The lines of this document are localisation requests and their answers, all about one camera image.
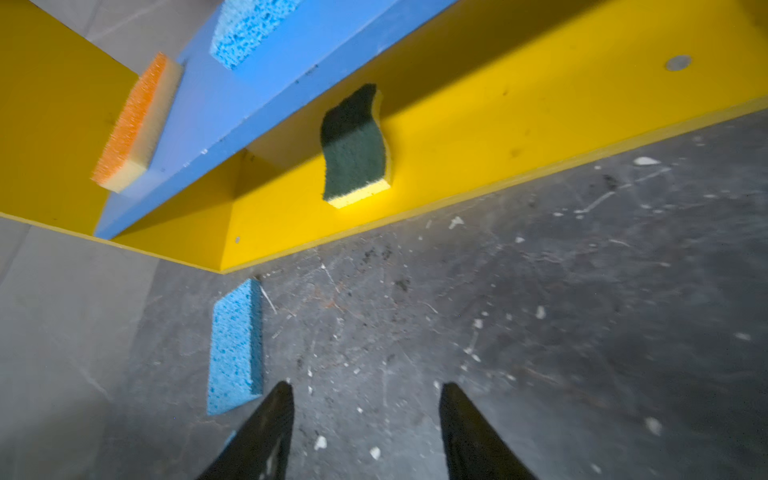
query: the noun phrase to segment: yellow shelf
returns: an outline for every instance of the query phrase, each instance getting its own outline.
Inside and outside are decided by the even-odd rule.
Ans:
[[[112,243],[229,272],[768,108],[765,2],[544,3],[458,2]],[[88,175],[135,75],[30,5],[0,6],[21,49],[0,88],[22,93],[2,104],[0,212],[89,236],[107,195]],[[369,81],[392,188],[337,210],[319,126]]]

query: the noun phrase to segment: silver circle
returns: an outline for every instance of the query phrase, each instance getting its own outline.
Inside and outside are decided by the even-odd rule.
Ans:
[[[677,57],[672,57],[667,60],[667,64],[665,66],[669,71],[680,71],[688,68],[690,63],[690,55],[678,55]]]

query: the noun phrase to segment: scratched table surface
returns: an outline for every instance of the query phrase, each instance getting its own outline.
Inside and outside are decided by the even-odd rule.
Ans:
[[[162,263],[95,476],[195,478],[256,408],[205,415],[213,304],[258,276],[289,478],[447,478],[448,381],[542,480],[768,478],[766,160],[768,111],[229,276]]]

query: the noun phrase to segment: blue shelf edge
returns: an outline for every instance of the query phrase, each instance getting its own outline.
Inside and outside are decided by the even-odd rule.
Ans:
[[[234,71],[208,53],[219,7],[178,58],[149,170],[109,197],[94,235],[116,237],[456,1],[305,0]]]

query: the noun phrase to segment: sponge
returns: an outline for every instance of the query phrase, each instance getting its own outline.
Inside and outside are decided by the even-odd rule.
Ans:
[[[214,306],[208,415],[227,412],[263,392],[260,289],[256,280],[246,280]]]
[[[326,113],[320,143],[326,159],[323,200],[346,207],[389,188],[389,148],[379,126],[382,95],[375,84],[358,91]]]
[[[226,0],[210,54],[232,70],[291,14],[302,0]]]
[[[181,80],[182,67],[158,53],[125,101],[92,180],[120,193],[149,166]]]

